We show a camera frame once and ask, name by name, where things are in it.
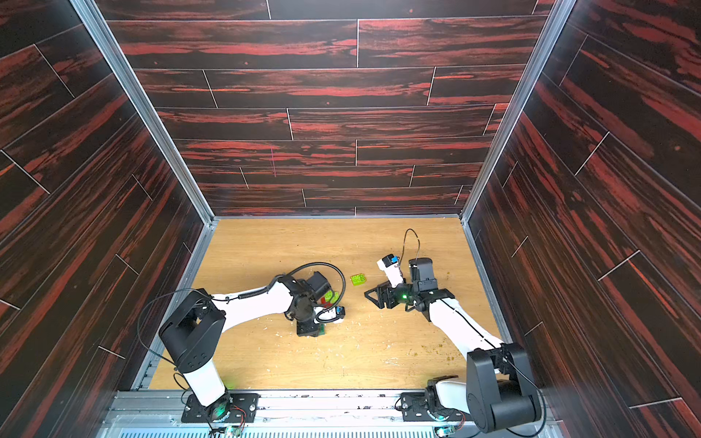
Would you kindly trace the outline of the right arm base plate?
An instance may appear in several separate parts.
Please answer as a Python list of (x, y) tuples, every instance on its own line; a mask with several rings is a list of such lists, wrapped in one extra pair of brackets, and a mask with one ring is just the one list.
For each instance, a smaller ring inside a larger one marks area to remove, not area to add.
[(430, 404), (423, 392), (402, 392), (394, 404), (394, 409), (401, 414), (406, 423), (461, 423), (472, 420), (471, 415), (466, 412)]

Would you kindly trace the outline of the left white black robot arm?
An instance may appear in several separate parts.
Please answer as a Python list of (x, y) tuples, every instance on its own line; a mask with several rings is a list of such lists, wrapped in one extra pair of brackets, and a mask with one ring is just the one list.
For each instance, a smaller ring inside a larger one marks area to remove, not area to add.
[(264, 316), (281, 314), (296, 323), (299, 337), (317, 337), (326, 324), (345, 318), (341, 295), (318, 271), (308, 279), (280, 275), (265, 287), (233, 295), (193, 289), (159, 330), (164, 348), (193, 396), (187, 405), (210, 423), (224, 423), (236, 409), (214, 363), (223, 333)]

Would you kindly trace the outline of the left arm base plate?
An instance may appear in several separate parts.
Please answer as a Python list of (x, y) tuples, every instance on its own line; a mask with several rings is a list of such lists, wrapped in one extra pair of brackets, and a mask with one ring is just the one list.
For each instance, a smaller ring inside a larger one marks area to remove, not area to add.
[(194, 394), (185, 404), (182, 423), (224, 424), (253, 423), (260, 395), (255, 392), (231, 392), (204, 406)]

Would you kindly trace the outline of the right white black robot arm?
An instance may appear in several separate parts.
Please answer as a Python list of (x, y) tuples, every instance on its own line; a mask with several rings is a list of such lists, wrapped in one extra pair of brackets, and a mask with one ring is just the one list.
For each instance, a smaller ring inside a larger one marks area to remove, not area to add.
[(427, 257), (410, 260), (410, 276), (401, 272), (401, 260), (390, 254), (377, 263), (387, 281), (365, 292), (382, 310), (399, 305), (417, 311), (447, 335), (466, 361), (466, 378), (443, 376), (428, 381), (422, 394), (400, 398), (405, 420), (422, 415), (444, 424), (440, 437), (456, 432), (449, 421), (471, 421), (482, 433), (546, 422), (546, 403), (533, 381), (527, 352), (517, 343), (505, 343), (481, 327), (460, 306), (455, 295), (438, 286), (433, 262)]

